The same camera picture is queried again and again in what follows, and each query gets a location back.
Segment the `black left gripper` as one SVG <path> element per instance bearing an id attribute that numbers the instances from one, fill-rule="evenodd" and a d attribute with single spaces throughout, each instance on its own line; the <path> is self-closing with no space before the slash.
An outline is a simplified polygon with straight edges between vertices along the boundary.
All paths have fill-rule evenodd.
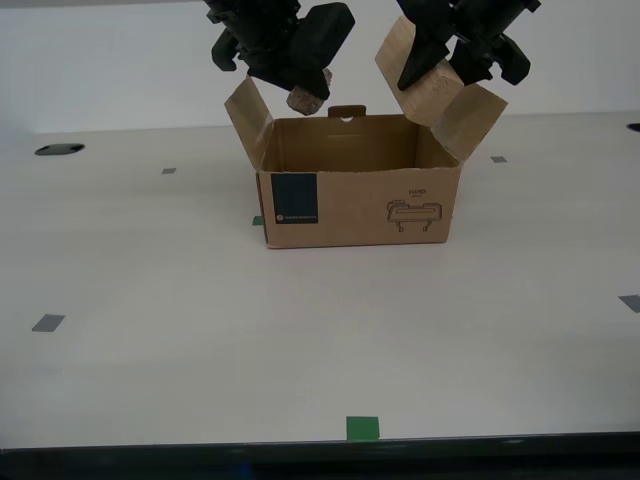
<path id="1" fill-rule="evenodd" d="M 289 92 L 299 87 L 316 98 L 329 98 L 324 69 L 355 25 L 345 3 L 316 5 L 299 22 L 298 1 L 208 1 L 207 6 L 209 21 L 224 26 L 211 48 L 221 71 L 236 71 L 237 56 L 269 54 L 265 66 L 249 67 L 251 77 Z"/>

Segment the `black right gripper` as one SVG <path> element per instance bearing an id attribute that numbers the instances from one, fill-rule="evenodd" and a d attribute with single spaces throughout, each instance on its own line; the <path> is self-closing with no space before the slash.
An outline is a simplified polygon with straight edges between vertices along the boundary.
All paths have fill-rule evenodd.
<path id="1" fill-rule="evenodd" d="M 457 41 L 451 66 L 466 86 L 493 78 L 490 69 L 497 63 L 501 78 L 518 85 L 530 72 L 531 63 L 504 31 L 525 10 L 535 12 L 538 0 L 398 0 L 404 16 L 415 26 L 415 36 L 398 88 L 409 89 L 428 74 L 448 54 L 446 43 L 454 34 Z"/>

